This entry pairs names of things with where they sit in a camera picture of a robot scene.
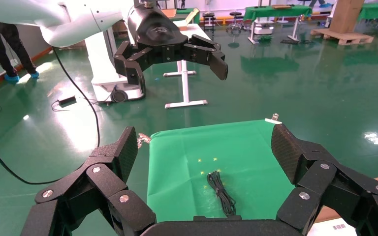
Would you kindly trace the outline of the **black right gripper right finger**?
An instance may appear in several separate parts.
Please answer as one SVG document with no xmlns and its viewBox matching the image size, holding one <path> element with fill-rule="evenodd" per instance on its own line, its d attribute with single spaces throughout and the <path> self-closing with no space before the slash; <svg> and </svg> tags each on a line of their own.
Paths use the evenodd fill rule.
<svg viewBox="0 0 378 236">
<path fill-rule="evenodd" d="M 293 190 L 276 219 L 307 235 L 323 207 L 334 210 L 359 236 L 378 236 L 378 180 L 337 161 L 322 145 L 273 127 L 271 150 Z"/>
</svg>

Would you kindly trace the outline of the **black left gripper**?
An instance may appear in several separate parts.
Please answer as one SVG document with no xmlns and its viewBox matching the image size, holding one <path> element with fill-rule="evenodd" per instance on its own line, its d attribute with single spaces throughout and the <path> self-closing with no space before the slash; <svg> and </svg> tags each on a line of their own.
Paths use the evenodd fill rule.
<svg viewBox="0 0 378 236">
<path fill-rule="evenodd" d="M 126 77 L 128 84 L 145 89 L 144 70 L 183 59 L 209 66 L 220 80 L 227 79 L 228 65 L 221 45 L 197 34 L 188 38 L 157 7 L 134 7 L 127 23 L 134 45 L 122 42 L 113 59 L 116 72 Z"/>
</svg>

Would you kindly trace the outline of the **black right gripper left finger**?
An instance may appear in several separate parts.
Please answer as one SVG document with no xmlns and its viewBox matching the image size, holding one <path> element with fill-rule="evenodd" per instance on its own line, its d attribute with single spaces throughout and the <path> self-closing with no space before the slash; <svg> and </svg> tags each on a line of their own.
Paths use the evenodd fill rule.
<svg viewBox="0 0 378 236">
<path fill-rule="evenodd" d="M 120 236 L 143 234 L 156 215 L 126 184 L 137 153 L 136 131 L 128 126 L 116 142 L 95 148 L 79 169 L 37 193 L 21 234 L 70 236 L 94 211 Z"/>
</svg>

